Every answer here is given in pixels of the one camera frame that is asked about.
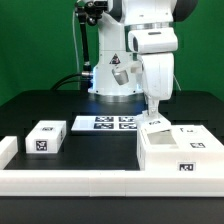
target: black tabletop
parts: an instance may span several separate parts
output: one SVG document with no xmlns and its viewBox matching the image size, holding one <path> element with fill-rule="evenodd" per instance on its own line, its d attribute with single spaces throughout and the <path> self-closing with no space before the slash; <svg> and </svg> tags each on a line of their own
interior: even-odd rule
<svg viewBox="0 0 224 224">
<path fill-rule="evenodd" d="M 79 91 L 27 91 L 0 107 L 0 136 L 18 136 L 6 169 L 138 170 L 136 132 L 72 132 L 77 115 L 140 114 L 143 100 L 108 103 Z M 159 111 L 172 124 L 202 124 L 224 144 L 224 103 L 207 92 L 174 92 Z M 26 155 L 25 137 L 40 120 L 66 120 L 57 155 Z M 0 223 L 223 223 L 223 198 L 1 197 Z"/>
</svg>

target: cable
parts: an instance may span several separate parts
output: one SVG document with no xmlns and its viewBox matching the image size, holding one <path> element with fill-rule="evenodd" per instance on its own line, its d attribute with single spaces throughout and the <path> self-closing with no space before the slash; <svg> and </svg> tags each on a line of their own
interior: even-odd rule
<svg viewBox="0 0 224 224">
<path fill-rule="evenodd" d="M 60 88 L 61 86 L 65 85 L 65 84 L 69 84 L 69 83 L 74 83 L 74 82 L 80 82 L 79 80 L 72 80 L 72 81 L 66 81 L 66 82 L 62 82 L 60 84 L 58 84 L 54 89 L 52 90 L 57 90 L 58 88 Z"/>
<path fill-rule="evenodd" d="M 52 87 L 51 90 L 56 90 L 58 88 L 58 86 L 60 86 L 62 83 L 64 83 L 66 80 L 74 78 L 74 77 L 80 77 L 81 74 L 72 74 L 72 75 L 68 75 L 62 79 L 60 79 L 58 82 L 56 82 Z"/>
<path fill-rule="evenodd" d="M 76 16 L 75 16 L 75 9 L 74 9 L 73 15 L 72 15 L 72 31 L 73 31 L 73 40 L 74 40 L 74 47 L 75 47 L 76 67 L 77 67 L 77 72 L 80 72 L 79 52 L 78 52 L 76 31 L 75 31 L 75 19 L 76 19 Z"/>
</svg>

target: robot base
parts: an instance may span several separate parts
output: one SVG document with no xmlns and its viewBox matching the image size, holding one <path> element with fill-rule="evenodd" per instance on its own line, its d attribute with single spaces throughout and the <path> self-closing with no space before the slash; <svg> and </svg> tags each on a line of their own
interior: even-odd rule
<svg viewBox="0 0 224 224">
<path fill-rule="evenodd" d="M 140 101 L 144 100 L 144 94 L 140 91 L 139 93 L 135 93 L 133 95 L 99 95 L 95 93 L 89 93 L 89 98 L 91 100 L 108 102 L 108 103 L 123 103 L 123 102 L 132 102 L 132 101 Z"/>
</svg>

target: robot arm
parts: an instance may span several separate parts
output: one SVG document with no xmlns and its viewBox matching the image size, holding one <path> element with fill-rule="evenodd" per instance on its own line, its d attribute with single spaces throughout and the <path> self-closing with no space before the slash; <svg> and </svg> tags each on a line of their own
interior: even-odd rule
<svg viewBox="0 0 224 224">
<path fill-rule="evenodd" d="M 110 71 L 120 86 L 129 82 L 127 71 L 140 73 L 142 90 L 148 104 L 148 116 L 157 117 L 159 101 L 169 99 L 173 89 L 172 52 L 177 50 L 178 40 L 170 24 L 173 21 L 183 21 L 189 16 L 197 5 L 197 0 L 83 1 L 86 3 L 87 21 L 90 25 L 95 25 L 102 18 L 103 12 L 106 12 L 118 22 L 117 27 L 123 25 L 123 32 L 128 30 L 125 41 L 128 41 L 129 50 L 137 55 L 137 63 L 126 60 L 123 64 L 116 64 Z M 107 30 L 104 39 L 109 39 L 112 35 L 108 35 L 109 19 L 104 20 L 106 22 L 102 29 Z"/>
</svg>

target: white box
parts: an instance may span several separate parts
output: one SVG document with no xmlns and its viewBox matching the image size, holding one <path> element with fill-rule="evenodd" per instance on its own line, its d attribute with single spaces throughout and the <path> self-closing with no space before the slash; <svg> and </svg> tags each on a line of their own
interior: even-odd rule
<svg viewBox="0 0 224 224">
<path fill-rule="evenodd" d="M 0 142 L 0 170 L 7 166 L 17 152 L 17 137 L 7 136 Z"/>
<path fill-rule="evenodd" d="M 26 153 L 57 153 L 66 136 L 66 121 L 40 121 L 26 137 Z"/>
<path fill-rule="evenodd" d="M 178 125 L 158 133 L 138 129 L 137 157 L 140 169 L 150 173 L 224 169 L 224 146 L 204 126 Z"/>
</svg>

